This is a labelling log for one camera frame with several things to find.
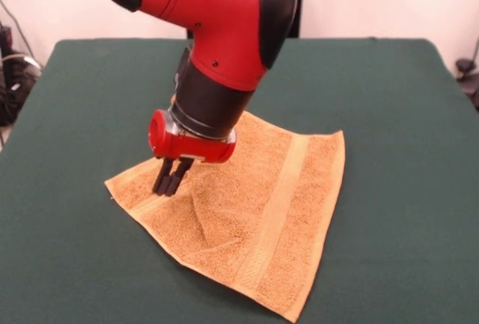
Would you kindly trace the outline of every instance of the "towel stripe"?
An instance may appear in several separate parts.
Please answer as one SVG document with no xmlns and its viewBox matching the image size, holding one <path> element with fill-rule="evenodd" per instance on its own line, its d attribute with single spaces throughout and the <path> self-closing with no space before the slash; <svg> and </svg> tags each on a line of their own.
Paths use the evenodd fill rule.
<svg viewBox="0 0 479 324">
<path fill-rule="evenodd" d="M 279 174 L 278 182 L 266 203 L 251 251 L 235 275 L 234 283 L 255 291 L 275 253 L 287 220 L 294 189 L 302 172 L 308 151 L 309 137 L 294 134 Z"/>
</svg>

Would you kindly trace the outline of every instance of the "table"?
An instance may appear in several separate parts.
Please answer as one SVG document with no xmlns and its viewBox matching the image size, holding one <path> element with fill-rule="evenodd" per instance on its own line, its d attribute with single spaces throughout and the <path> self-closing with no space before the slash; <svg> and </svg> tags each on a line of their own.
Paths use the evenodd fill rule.
<svg viewBox="0 0 479 324">
<path fill-rule="evenodd" d="M 65 40 L 0 153 L 0 323 L 283 323 L 183 269 L 103 181 L 150 158 L 184 40 Z M 288 40 L 248 110 L 344 130 L 299 323 L 477 323 L 479 117 L 426 40 Z"/>
</svg>

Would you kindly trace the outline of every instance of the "white wall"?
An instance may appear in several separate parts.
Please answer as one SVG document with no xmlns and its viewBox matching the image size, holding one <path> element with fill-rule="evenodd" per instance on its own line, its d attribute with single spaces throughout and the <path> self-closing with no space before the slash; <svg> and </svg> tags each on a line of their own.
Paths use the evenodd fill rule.
<svg viewBox="0 0 479 324">
<path fill-rule="evenodd" d="M 42 62 L 64 38 L 185 37 L 182 28 L 110 0 L 4 2 Z M 458 57 L 470 56 L 479 35 L 479 0 L 305 0 L 303 12 L 302 37 L 425 37 L 451 70 Z M 1 9 L 0 19 L 11 24 Z"/>
</svg>

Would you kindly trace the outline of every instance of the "towel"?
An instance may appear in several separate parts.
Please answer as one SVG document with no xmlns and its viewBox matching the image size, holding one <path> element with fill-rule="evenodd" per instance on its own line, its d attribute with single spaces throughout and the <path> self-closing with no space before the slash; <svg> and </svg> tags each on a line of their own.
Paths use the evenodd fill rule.
<svg viewBox="0 0 479 324">
<path fill-rule="evenodd" d="M 105 184 L 178 263 L 295 323 L 340 193 L 344 134 L 302 135 L 247 111 L 236 128 L 230 160 L 195 163 L 172 198 L 151 192 L 158 159 Z"/>
</svg>

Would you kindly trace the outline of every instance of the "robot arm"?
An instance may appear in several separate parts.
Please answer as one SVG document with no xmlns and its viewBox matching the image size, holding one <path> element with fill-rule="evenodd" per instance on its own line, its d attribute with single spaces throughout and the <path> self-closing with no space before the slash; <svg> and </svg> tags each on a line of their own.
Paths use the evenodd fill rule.
<svg viewBox="0 0 479 324">
<path fill-rule="evenodd" d="M 193 46 L 180 61 L 175 101 L 155 111 L 149 128 L 153 154 L 164 159 L 153 190 L 174 195 L 194 160 L 223 163 L 233 154 L 234 127 L 281 51 L 297 0 L 112 1 L 193 33 Z"/>
</svg>

